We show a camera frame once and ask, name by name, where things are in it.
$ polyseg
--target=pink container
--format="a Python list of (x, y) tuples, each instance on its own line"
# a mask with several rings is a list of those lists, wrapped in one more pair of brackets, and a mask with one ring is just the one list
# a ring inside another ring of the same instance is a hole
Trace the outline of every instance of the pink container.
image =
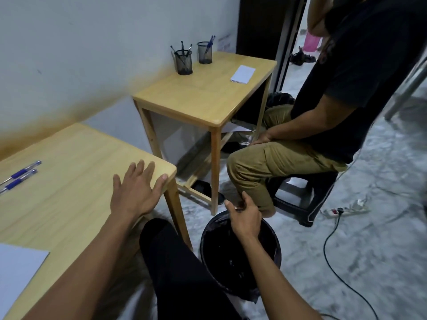
[(302, 50), (307, 53), (315, 52), (317, 50), (317, 46), (319, 45), (320, 39), (321, 37), (313, 36), (309, 32), (307, 32)]

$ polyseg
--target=pen holder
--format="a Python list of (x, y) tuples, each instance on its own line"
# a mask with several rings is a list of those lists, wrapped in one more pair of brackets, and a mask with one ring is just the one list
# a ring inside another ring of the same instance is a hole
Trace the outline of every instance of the pen holder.
[(210, 64), (212, 63), (212, 45), (208, 48), (208, 41), (201, 41), (197, 43), (199, 46), (199, 63)]
[(176, 71), (179, 75), (190, 75), (193, 73), (190, 50), (177, 50), (175, 52)]

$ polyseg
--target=plastic stool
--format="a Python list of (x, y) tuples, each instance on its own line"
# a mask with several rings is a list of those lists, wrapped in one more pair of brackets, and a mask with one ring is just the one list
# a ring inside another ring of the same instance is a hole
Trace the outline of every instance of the plastic stool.
[[(273, 199), (274, 206), (296, 216), (299, 224), (305, 227), (313, 226), (314, 219), (317, 216), (326, 198), (329, 196), (334, 187), (338, 172), (324, 172), (317, 174), (293, 174), (285, 177), (272, 177), (266, 180), (267, 190)], [(283, 181), (297, 177), (307, 180), (307, 191), (314, 190), (314, 197), (308, 205), (307, 209), (293, 205), (276, 197), (276, 192)]]

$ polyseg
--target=seated person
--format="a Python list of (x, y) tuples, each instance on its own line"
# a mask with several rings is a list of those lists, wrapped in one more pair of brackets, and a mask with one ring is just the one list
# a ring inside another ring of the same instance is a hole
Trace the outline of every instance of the seated person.
[[(168, 179), (162, 175), (153, 189), (151, 162), (132, 163), (123, 183), (113, 177), (111, 214), (98, 235), (31, 308), (23, 320), (90, 320), (127, 234), (158, 203)], [(271, 320), (321, 320), (319, 313), (293, 289), (261, 246), (261, 213), (243, 192), (246, 209), (236, 212), (226, 201), (232, 228), (248, 256), (261, 297)], [(242, 319), (206, 268), (162, 219), (148, 221), (140, 236), (142, 256), (157, 296), (157, 314), (164, 319)]]
[(329, 40), (294, 105), (268, 109), (267, 130), (227, 161), (264, 217), (275, 213), (265, 178), (346, 169), (427, 40), (427, 0), (328, 4), (310, 2), (308, 30)]

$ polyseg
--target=trash can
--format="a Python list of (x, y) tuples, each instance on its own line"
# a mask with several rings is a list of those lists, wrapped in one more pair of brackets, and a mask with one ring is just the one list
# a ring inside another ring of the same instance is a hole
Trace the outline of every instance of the trash can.
[[(280, 268), (282, 253), (279, 240), (264, 219), (258, 238)], [(243, 247), (232, 230), (228, 211), (216, 215), (206, 225), (201, 236), (200, 255), (209, 274), (225, 292), (257, 302), (260, 291)]]

